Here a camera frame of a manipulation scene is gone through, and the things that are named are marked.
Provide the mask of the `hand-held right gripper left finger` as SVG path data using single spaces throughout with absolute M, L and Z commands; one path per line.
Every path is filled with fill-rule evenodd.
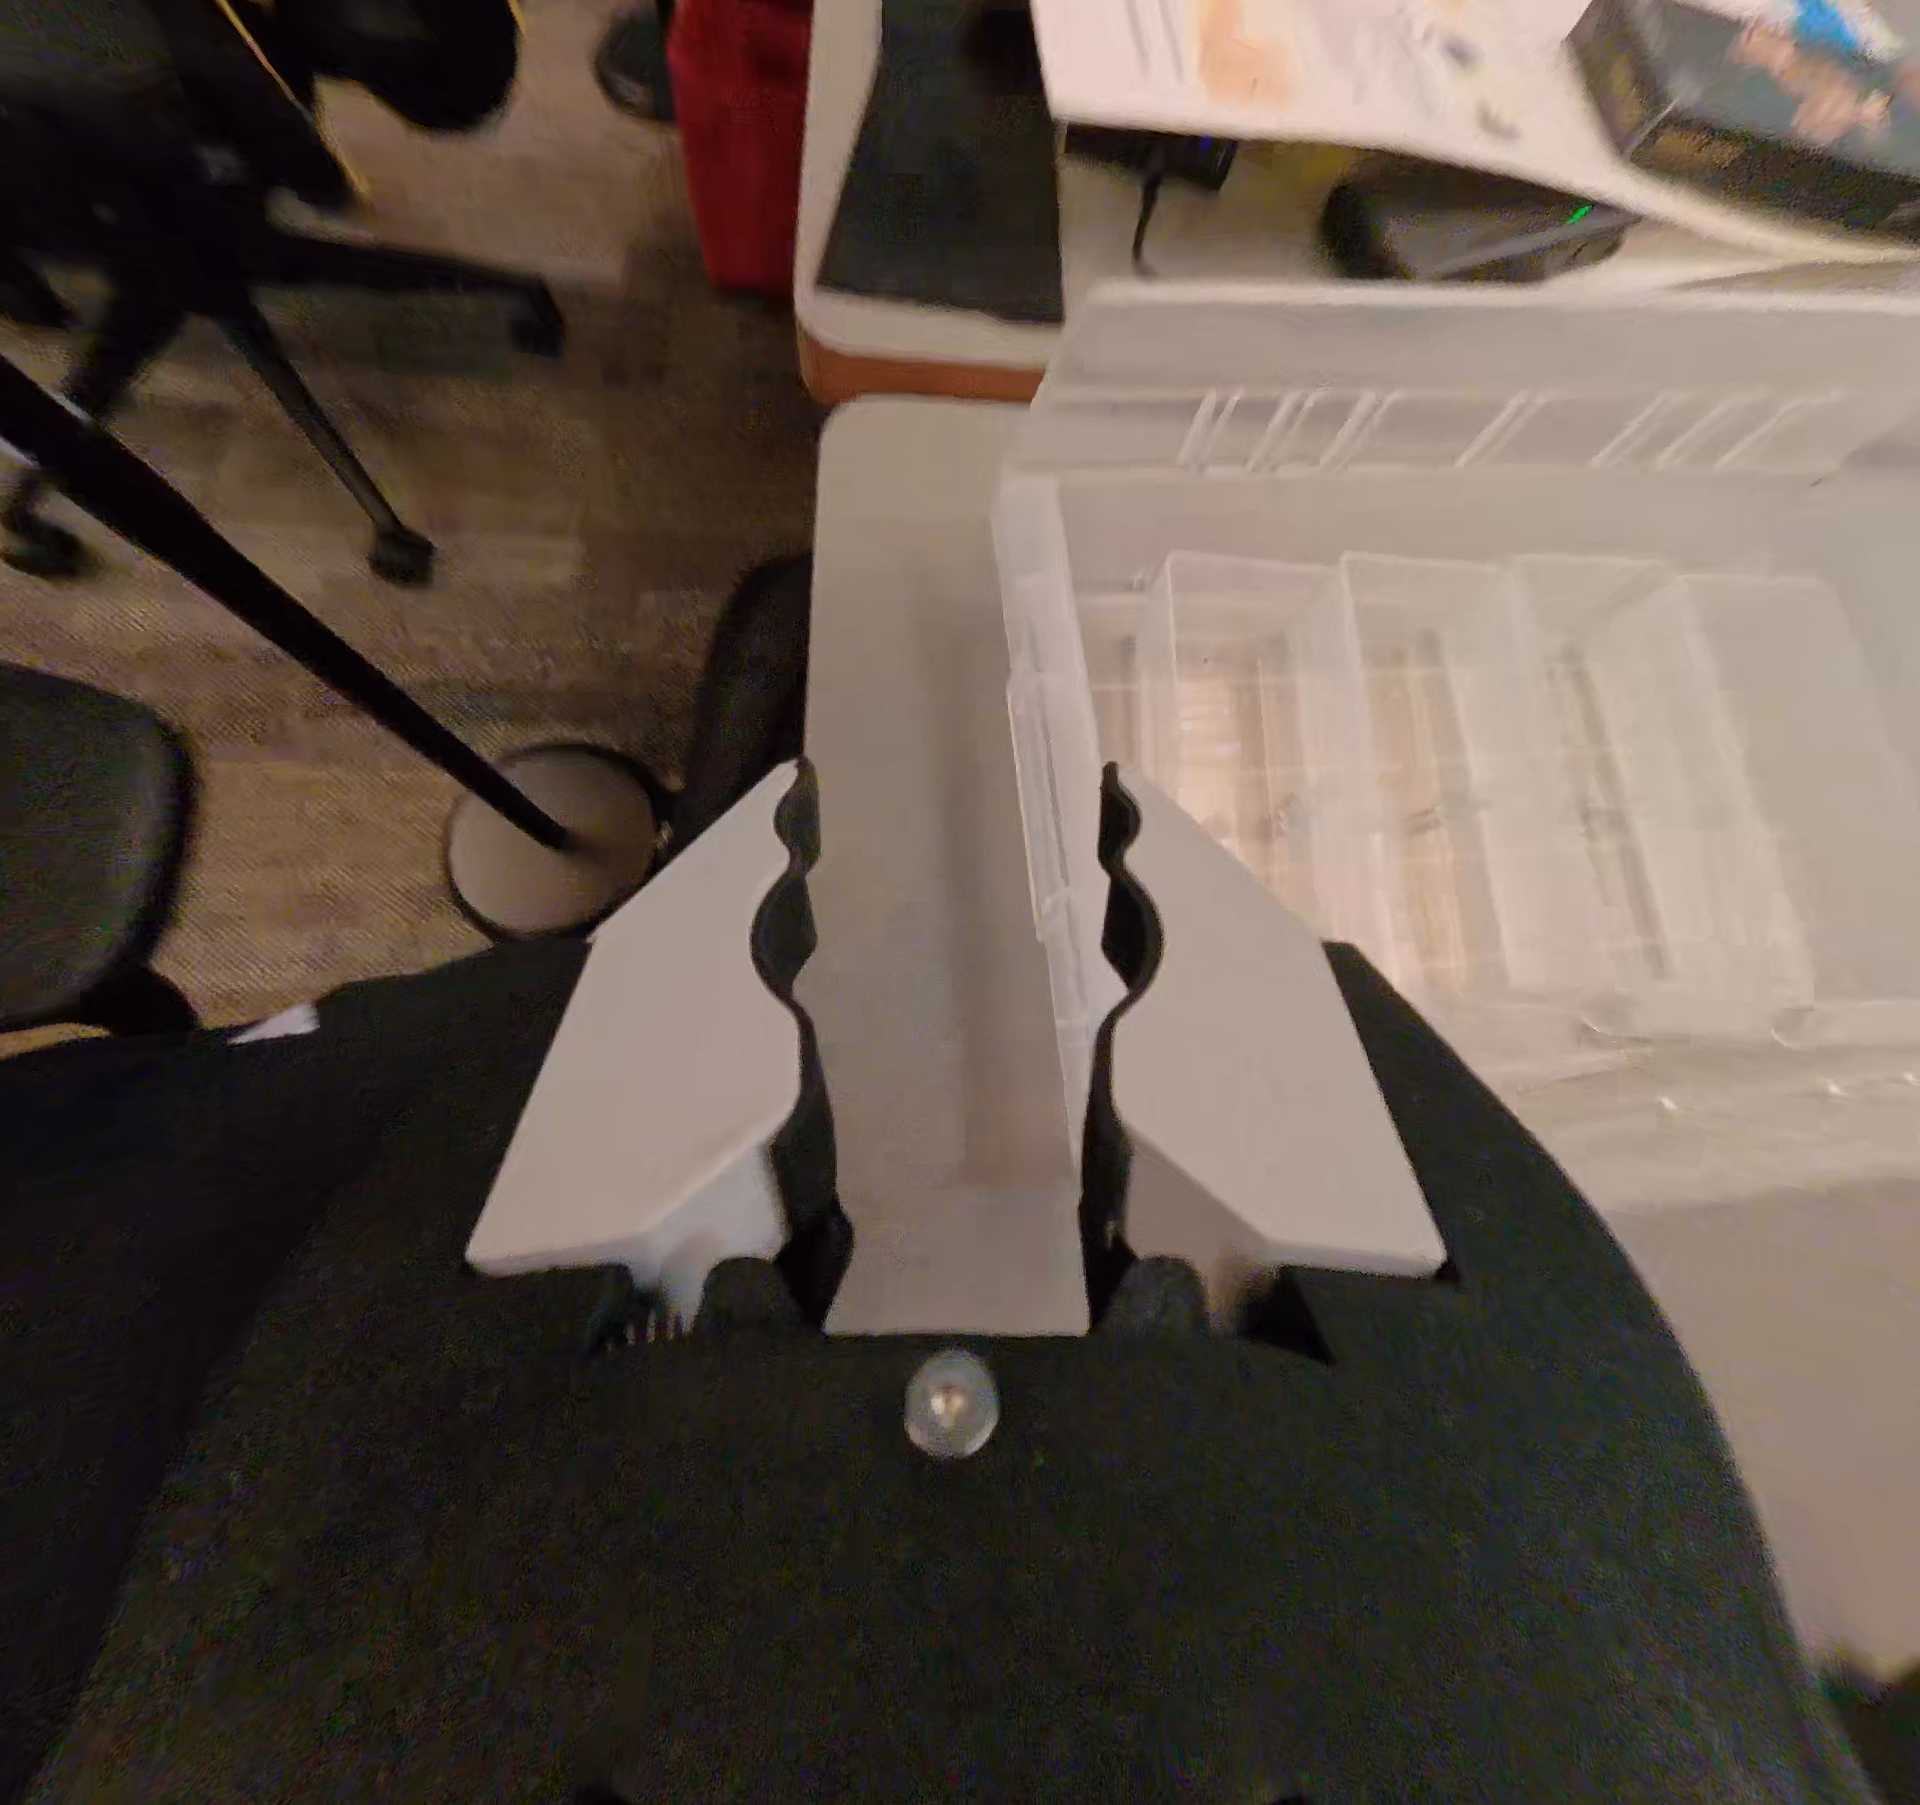
M 816 954 L 812 762 L 773 765 L 589 940 L 467 1237 L 476 1276 L 619 1268 L 691 1324 L 726 1262 L 823 1328 L 851 1262 L 797 981 Z

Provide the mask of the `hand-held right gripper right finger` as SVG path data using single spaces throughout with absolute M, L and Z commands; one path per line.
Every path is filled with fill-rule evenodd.
M 1441 1272 L 1438 1219 L 1323 940 L 1117 762 L 1099 779 L 1096 862 L 1117 993 L 1081 1121 L 1089 1324 L 1158 1262 L 1203 1325 L 1253 1325 L 1294 1269 Z

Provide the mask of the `large clear plastic bin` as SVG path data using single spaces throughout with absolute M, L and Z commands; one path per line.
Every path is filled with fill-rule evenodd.
M 1918 775 L 1912 301 L 1115 287 L 1067 326 L 993 536 L 1071 1133 L 1117 993 L 1099 955 L 1099 779 L 1109 762 L 1140 776 L 1126 649 L 1171 553 L 1814 577 Z M 1605 1212 L 1918 1180 L 1918 1047 L 1626 1041 L 1598 1021 L 1605 991 L 1445 1005 L 1385 978 Z

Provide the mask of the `black pole round base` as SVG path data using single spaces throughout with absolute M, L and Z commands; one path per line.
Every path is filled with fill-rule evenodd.
M 640 762 L 579 740 L 497 765 L 237 553 L 99 420 L 3 361 L 3 445 L 108 536 L 211 598 L 463 790 L 446 818 L 446 887 L 499 943 L 596 929 L 656 863 L 656 806 Z

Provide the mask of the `person's black clothing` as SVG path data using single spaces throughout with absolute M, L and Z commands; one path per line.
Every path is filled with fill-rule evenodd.
M 3 1059 L 3 1799 L 100 1649 L 146 1509 L 327 1201 L 450 1091 L 455 1157 L 526 1103 L 586 943 L 340 988 L 244 1028 Z

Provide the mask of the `black swivel chair base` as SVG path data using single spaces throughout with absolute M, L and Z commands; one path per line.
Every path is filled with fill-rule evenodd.
M 106 297 L 62 378 L 62 398 L 106 426 L 139 375 L 188 323 L 212 326 L 228 350 L 270 392 L 369 524 L 369 570 L 399 590 L 435 576 L 436 549 L 406 527 L 331 420 L 270 315 L 265 295 L 441 297 L 502 309 L 516 354 L 564 357 L 564 309 L 543 280 L 466 259 L 436 259 L 366 242 L 331 242 L 271 224 L 264 210 L 191 217 L 183 230 L 93 206 L 62 223 L 47 210 L 3 210 L 3 318 L 24 329 L 72 330 L 76 311 L 41 260 L 86 266 Z

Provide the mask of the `black device green light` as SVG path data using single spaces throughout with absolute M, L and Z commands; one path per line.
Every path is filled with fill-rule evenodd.
M 1335 185 L 1321 248 L 1347 280 L 1551 284 L 1614 259 L 1637 224 L 1541 185 L 1410 165 Z

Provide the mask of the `red bag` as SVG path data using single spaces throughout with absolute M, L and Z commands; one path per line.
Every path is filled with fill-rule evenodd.
M 666 68 L 691 224 L 717 290 L 788 304 L 812 0 L 680 0 Z

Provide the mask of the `white instruction leaflet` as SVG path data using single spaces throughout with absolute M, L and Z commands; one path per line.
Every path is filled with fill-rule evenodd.
M 1563 49 L 1590 0 L 1028 0 L 1064 124 L 1329 144 L 1480 168 L 1775 260 L 1874 263 L 1914 242 L 1719 206 L 1635 171 Z M 1696 0 L 1748 18 L 1769 0 Z

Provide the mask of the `small black box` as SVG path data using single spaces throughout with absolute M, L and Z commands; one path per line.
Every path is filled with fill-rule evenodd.
M 1918 64 L 1686 0 L 1591 0 L 1566 53 L 1622 164 L 1818 230 L 1918 242 Z

